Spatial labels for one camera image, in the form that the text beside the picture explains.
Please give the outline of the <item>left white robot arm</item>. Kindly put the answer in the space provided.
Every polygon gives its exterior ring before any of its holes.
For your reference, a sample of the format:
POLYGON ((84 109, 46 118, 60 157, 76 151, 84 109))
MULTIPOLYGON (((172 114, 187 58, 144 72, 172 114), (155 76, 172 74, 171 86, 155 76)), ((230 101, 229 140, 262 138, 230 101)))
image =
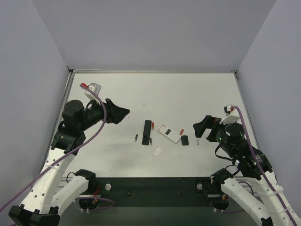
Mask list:
POLYGON ((68 206, 82 193, 98 189, 95 173, 80 169, 75 178, 58 193, 56 189, 69 164, 86 139, 85 130, 97 124, 120 123, 130 110, 115 105, 109 98, 101 105, 91 100, 83 106, 79 100, 71 100, 64 106, 63 121, 50 146, 42 169, 42 176, 31 186, 30 192, 19 205, 9 211, 10 218, 18 226, 56 226, 68 206))

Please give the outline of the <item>white red remote control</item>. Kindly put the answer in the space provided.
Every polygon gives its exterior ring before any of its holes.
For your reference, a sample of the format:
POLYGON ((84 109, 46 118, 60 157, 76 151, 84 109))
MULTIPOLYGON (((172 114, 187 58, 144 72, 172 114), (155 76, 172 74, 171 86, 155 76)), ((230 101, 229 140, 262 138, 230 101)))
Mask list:
POLYGON ((164 124, 162 124, 157 131, 175 144, 177 144, 181 139, 181 135, 179 133, 175 132, 173 129, 170 129, 164 124))

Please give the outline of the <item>black battery cover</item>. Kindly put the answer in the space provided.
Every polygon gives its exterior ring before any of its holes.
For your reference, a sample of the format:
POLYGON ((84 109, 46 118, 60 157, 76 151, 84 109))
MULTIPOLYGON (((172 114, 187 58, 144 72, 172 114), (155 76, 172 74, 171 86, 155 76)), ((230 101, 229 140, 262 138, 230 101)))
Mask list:
POLYGON ((183 146, 189 145, 189 138, 188 138, 187 135, 181 136, 181 143, 182 143, 183 146))

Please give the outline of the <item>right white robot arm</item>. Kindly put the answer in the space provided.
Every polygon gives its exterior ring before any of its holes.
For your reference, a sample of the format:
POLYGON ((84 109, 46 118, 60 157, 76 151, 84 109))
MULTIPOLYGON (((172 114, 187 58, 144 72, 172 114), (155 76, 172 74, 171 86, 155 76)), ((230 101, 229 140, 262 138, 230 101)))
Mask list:
POLYGON ((210 176, 211 184, 233 199, 259 226, 299 226, 301 218, 293 210, 279 185, 272 166, 263 152, 249 147, 243 125, 237 120, 224 123, 221 118, 206 115, 193 124, 195 136, 201 138, 210 129, 207 140, 217 142, 236 166, 238 172, 260 199, 255 198, 238 182, 234 174, 222 168, 210 176))

